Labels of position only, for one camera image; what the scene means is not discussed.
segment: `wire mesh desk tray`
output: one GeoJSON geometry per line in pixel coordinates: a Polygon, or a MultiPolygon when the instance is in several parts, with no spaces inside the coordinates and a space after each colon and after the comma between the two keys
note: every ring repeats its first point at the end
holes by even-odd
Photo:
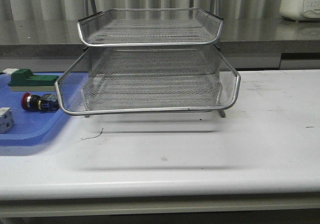
{"type": "Polygon", "coordinates": [[[194,45],[219,39],[223,20],[199,8],[110,9],[78,22],[87,46],[194,45]]]}
{"type": "Polygon", "coordinates": [[[231,107],[239,74],[214,45],[89,48],[55,83],[70,115],[231,107]]]}

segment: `white appliance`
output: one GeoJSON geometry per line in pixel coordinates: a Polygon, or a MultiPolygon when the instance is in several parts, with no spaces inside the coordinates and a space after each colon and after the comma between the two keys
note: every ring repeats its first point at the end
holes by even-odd
{"type": "Polygon", "coordinates": [[[320,21],[320,0],[281,0],[280,15],[296,21],[320,21]]]}

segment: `tray metal frame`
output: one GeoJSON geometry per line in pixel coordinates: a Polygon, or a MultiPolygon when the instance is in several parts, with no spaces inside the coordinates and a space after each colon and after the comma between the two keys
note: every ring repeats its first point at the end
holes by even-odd
{"type": "MultiPolygon", "coordinates": [[[[239,73],[228,63],[228,61],[223,57],[223,55],[218,51],[218,49],[214,45],[210,45],[210,48],[213,49],[215,52],[215,55],[217,55],[217,58],[223,62],[224,69],[228,72],[231,72],[234,75],[234,81],[233,81],[233,87],[231,87],[232,90],[232,97],[229,97],[230,102],[227,105],[224,106],[176,106],[176,107],[156,107],[156,108],[124,108],[124,109],[105,109],[105,110],[87,110],[86,105],[84,105],[85,110],[81,111],[74,111],[74,110],[69,110],[66,107],[64,97],[63,97],[63,91],[62,85],[64,82],[64,79],[70,74],[73,73],[75,69],[77,69],[77,72],[88,72],[91,74],[95,74],[95,68],[93,62],[96,62],[96,59],[92,59],[90,57],[91,55],[91,50],[96,50],[96,48],[89,48],[81,57],[78,58],[78,60],[64,73],[63,76],[61,76],[56,82],[55,82],[55,88],[57,92],[57,97],[58,101],[60,104],[60,108],[62,111],[66,112],[69,115],[97,115],[97,114],[115,114],[115,113],[147,113],[147,112],[190,112],[190,111],[212,111],[212,110],[225,110],[230,107],[232,107],[237,100],[238,97],[238,92],[239,92],[239,85],[240,85],[240,80],[241,77],[239,73]],[[84,63],[82,69],[79,69],[77,65],[82,62],[84,63]]],[[[177,48],[184,49],[186,47],[183,46],[177,46],[177,48]]]]}
{"type": "Polygon", "coordinates": [[[223,19],[219,16],[216,16],[214,14],[211,14],[205,10],[202,10],[200,8],[148,8],[148,9],[109,9],[107,11],[104,12],[98,12],[95,13],[89,17],[80,19],[77,23],[77,28],[78,28],[78,32],[79,32],[79,36],[81,41],[86,45],[86,46],[91,46],[91,47],[113,47],[113,46],[163,46],[163,45],[200,45],[200,44],[209,44],[209,43],[215,43],[218,42],[221,32],[222,32],[222,27],[223,27],[223,19]],[[179,42],[172,42],[172,41],[168,41],[168,42],[117,42],[117,43],[99,43],[99,44],[95,44],[93,43],[94,41],[90,42],[88,40],[87,37],[84,36],[84,32],[89,33],[87,36],[91,36],[93,34],[96,34],[100,31],[101,34],[98,34],[97,37],[95,39],[99,39],[100,37],[104,36],[106,34],[106,32],[102,32],[105,31],[106,29],[104,28],[104,25],[101,24],[101,21],[99,21],[99,18],[103,17],[103,16],[108,16],[108,13],[110,12],[126,12],[127,14],[132,14],[134,12],[179,12],[181,11],[181,14],[183,12],[195,12],[198,11],[198,13],[200,13],[201,15],[206,15],[205,21],[202,21],[203,23],[199,23],[202,25],[202,27],[204,26],[204,24],[206,22],[208,22],[207,26],[209,26],[209,30],[207,28],[206,32],[211,34],[214,38],[212,39],[207,39],[206,41],[179,41],[179,42]],[[89,30],[89,24],[90,22],[94,22],[95,24],[93,26],[95,26],[95,31],[91,32],[88,31],[89,30]]]}

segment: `green terminal block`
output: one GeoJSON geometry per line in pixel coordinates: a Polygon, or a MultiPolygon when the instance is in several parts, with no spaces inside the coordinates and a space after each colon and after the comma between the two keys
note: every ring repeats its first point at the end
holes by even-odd
{"type": "Polygon", "coordinates": [[[11,74],[10,91],[55,91],[57,75],[34,75],[30,69],[22,68],[11,74]]]}

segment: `blue plastic tray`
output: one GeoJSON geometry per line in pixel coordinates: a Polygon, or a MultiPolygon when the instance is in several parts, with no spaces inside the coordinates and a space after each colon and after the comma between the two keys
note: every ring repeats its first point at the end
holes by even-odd
{"type": "MultiPolygon", "coordinates": [[[[33,146],[40,143],[53,126],[63,125],[68,116],[61,110],[57,112],[25,111],[21,108],[21,97],[25,92],[10,92],[8,82],[10,77],[0,75],[0,107],[10,107],[14,125],[8,132],[0,134],[0,146],[33,146]]],[[[54,92],[30,92],[31,94],[44,95],[54,92]]]]}

